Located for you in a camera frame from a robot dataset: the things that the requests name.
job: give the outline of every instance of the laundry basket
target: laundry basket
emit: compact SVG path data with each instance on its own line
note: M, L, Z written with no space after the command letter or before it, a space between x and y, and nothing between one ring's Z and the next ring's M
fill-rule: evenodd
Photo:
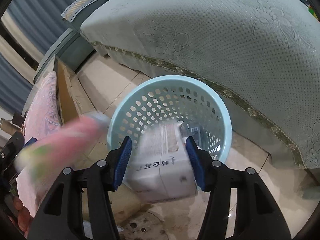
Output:
M231 146L231 121L218 94L199 80L168 75L136 87L116 109L107 142L117 149L125 136L132 139L132 154L146 129L172 119L194 121L200 126L201 148L225 162Z

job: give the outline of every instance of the blue curtain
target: blue curtain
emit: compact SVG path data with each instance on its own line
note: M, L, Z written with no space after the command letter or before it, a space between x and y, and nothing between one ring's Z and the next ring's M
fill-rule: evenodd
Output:
M45 54L68 28L61 13L75 0L12 0L7 11L25 36Z
M0 106L7 112L21 113L32 85L0 54Z

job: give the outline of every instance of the floor tile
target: floor tile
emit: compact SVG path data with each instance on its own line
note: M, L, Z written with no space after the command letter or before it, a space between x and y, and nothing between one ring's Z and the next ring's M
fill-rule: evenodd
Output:
M137 74L110 57L94 54L77 77L95 108L104 113Z
M125 98L127 94L129 94L134 88L136 88L138 85L142 84L143 82L149 80L150 77L146 76L143 73L139 73L125 88L124 90L118 95L118 97L112 102L112 104L108 107L108 109L105 111L105 115L112 118L113 113L117 109L118 105L121 103L121 101ZM99 139L100 143L107 144L107 136L103 135Z
M314 186L313 179L305 170L282 170L274 168L268 157L259 173L280 207L288 224L291 237L305 225L319 199L302 199L302 189Z
M108 155L108 149L105 144L97 143L89 154L89 159L96 162L105 159Z

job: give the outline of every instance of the finger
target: finger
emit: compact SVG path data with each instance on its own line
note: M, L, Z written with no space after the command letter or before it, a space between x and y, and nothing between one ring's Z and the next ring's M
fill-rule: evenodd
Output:
M23 208L23 203L18 197L13 198L13 205L18 211L22 210Z
M10 216L8 216L8 218L11 220L12 224L16 225L16 223L14 222L14 219Z
M23 207L21 211L19 211L18 215L18 225L22 231L26 231L30 224L30 212L26 207Z

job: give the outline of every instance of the pink cloth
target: pink cloth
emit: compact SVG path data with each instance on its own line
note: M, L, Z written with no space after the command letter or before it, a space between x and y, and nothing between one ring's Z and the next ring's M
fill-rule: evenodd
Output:
M28 110L24 122L25 143L32 137L41 140L61 127L56 102L56 86L57 75L55 72L50 72L44 78ZM17 187L19 198L34 217L38 209L36 191L26 170L23 170L17 177Z

